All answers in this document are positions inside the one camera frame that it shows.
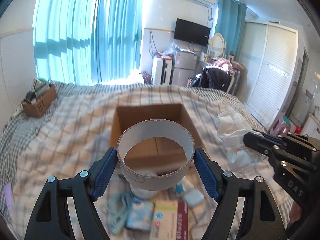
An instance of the television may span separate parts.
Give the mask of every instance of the television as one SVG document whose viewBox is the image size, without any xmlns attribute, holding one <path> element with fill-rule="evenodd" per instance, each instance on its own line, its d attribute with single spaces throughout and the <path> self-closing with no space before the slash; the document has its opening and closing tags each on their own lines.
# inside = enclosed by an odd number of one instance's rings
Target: television
<svg viewBox="0 0 320 240">
<path fill-rule="evenodd" d="M 182 19 L 177 19 L 174 39 L 187 41 L 207 47 L 210 35 L 210 28 L 189 22 Z"/>
</svg>

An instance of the plastic stool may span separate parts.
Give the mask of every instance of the plastic stool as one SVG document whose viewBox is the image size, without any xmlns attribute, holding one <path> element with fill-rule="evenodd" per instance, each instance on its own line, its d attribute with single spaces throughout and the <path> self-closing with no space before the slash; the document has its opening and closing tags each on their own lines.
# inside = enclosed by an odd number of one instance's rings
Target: plastic stool
<svg viewBox="0 0 320 240">
<path fill-rule="evenodd" d="M 291 122 L 286 116 L 282 116 L 270 130 L 270 134 L 277 136 L 279 134 L 286 134 L 290 131 Z"/>
</svg>

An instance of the white cardboard ring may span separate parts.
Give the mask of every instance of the white cardboard ring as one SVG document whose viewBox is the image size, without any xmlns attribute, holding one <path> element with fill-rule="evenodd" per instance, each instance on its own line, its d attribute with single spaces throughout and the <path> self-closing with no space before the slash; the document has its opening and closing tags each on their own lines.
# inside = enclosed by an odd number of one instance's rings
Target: white cardboard ring
<svg viewBox="0 0 320 240">
<path fill-rule="evenodd" d="M 153 137 L 165 137 L 178 143 L 186 154 L 187 162 L 177 171 L 162 176 L 140 174 L 124 164 L 124 158 L 133 146 Z M 126 180 L 135 187 L 152 191 L 167 189 L 180 182 L 189 169 L 194 153 L 195 142 L 189 131 L 176 122 L 164 119 L 152 119 L 133 125 L 124 131 L 117 144 L 117 156 Z"/>
</svg>

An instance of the silver bolt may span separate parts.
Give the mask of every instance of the silver bolt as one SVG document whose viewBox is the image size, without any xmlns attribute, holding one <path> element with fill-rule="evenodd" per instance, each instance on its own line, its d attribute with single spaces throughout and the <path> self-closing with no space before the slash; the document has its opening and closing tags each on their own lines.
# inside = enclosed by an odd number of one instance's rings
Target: silver bolt
<svg viewBox="0 0 320 240">
<path fill-rule="evenodd" d="M 55 177 L 54 176 L 50 176 L 49 178 L 48 178 L 48 182 L 54 182 L 55 181 Z"/>
<path fill-rule="evenodd" d="M 81 171 L 80 172 L 80 177 L 86 177 L 86 176 L 88 176 L 88 174 L 89 174 L 89 172 L 88 171 Z"/>
<path fill-rule="evenodd" d="M 256 180 L 257 182 L 260 182 L 260 183 L 264 181 L 263 177 L 260 177 L 260 176 L 256 177 Z"/>
<path fill-rule="evenodd" d="M 224 171 L 223 175 L 226 177 L 231 177 L 232 176 L 232 172 L 231 171 Z"/>
</svg>

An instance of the maroon stripe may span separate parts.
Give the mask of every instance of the maroon stripe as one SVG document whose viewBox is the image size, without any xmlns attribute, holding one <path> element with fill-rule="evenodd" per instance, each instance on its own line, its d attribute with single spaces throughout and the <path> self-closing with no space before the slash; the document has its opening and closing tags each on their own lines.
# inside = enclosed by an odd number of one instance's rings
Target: maroon stripe
<svg viewBox="0 0 320 240">
<path fill-rule="evenodd" d="M 178 202 L 177 240 L 188 240 L 188 204 Z"/>
</svg>

